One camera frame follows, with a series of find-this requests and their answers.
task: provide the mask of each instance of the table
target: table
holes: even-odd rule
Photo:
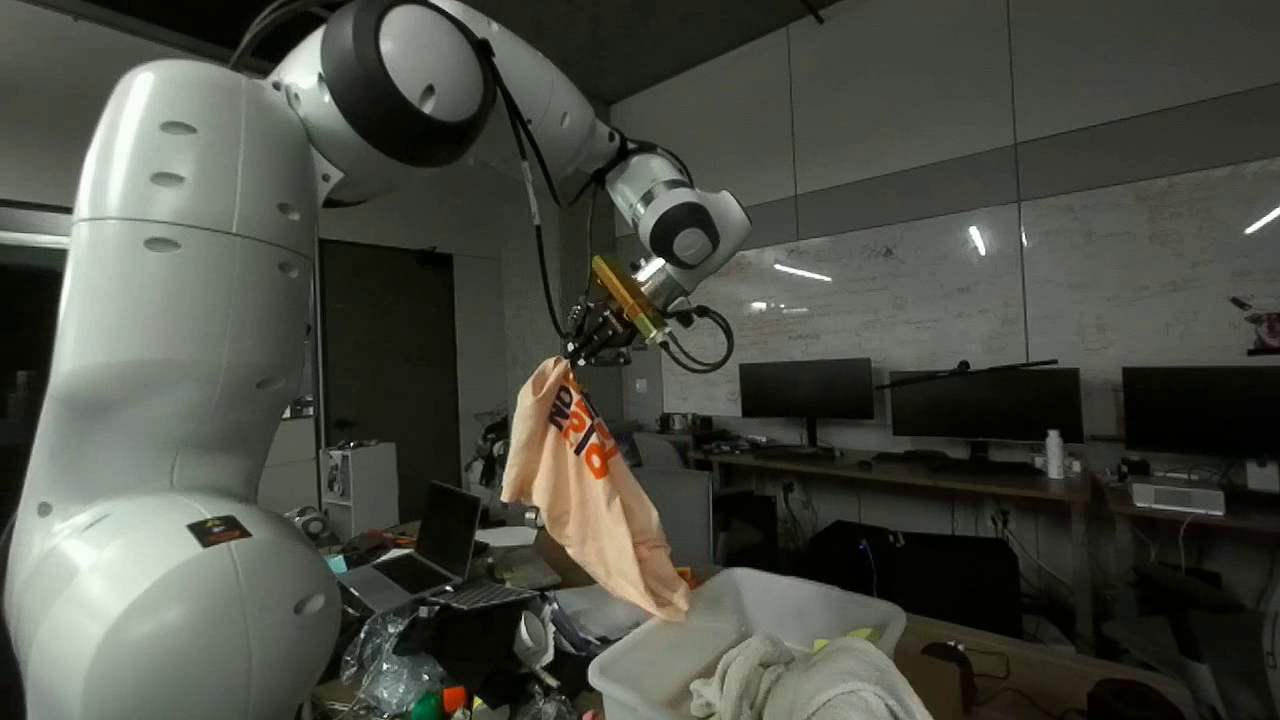
[[[760,461],[760,456],[730,454],[730,456],[693,456],[693,461],[712,469],[714,489],[730,485],[730,477],[741,473],[765,473],[765,477],[770,473],[788,479],[828,479],[828,485],[853,485],[853,489],[1059,510],[1072,516],[1075,640],[1090,647],[1090,546],[1088,546],[1090,477],[1075,477],[1075,479],[942,477],[924,466],[874,466],[870,456]]]

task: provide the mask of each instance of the robotic arm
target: robotic arm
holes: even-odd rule
[[[651,251],[595,264],[568,355],[666,339],[742,241],[730,198],[622,142],[457,0],[350,0],[268,79],[126,74],[75,193],[53,381],[4,576],[26,717],[293,717],[341,591],[256,479],[305,394],[325,204],[460,159],[495,104],[556,193],[598,180]]]
[[[605,183],[646,259],[631,275],[595,259],[609,303],[580,303],[587,315],[577,315],[565,335],[577,362],[622,348],[631,335],[666,343],[679,299],[748,232],[726,193],[693,188],[693,173],[671,154],[598,124],[535,48],[460,0],[357,0],[305,39],[271,85],[331,168],[325,173],[331,204],[460,159],[495,104],[514,129],[529,193],[533,159],[551,198]]]

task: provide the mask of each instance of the cloth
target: cloth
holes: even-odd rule
[[[660,513],[560,355],[514,397],[505,504],[535,504],[543,534],[611,597],[663,621],[688,612]]]
[[[897,664],[866,640],[844,636],[814,651],[748,636],[708,679],[688,683],[693,717],[712,720],[928,720]]]

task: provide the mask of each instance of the orange cloth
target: orange cloth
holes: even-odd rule
[[[514,397],[505,502],[535,504],[543,534],[605,591],[666,621],[688,612],[660,513],[560,355]]]

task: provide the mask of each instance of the ceiling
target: ceiling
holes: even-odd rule
[[[268,0],[26,0],[197,57],[229,57]],[[614,104],[835,0],[469,0],[551,57],[595,104]],[[325,15],[296,15],[256,44],[271,69]]]

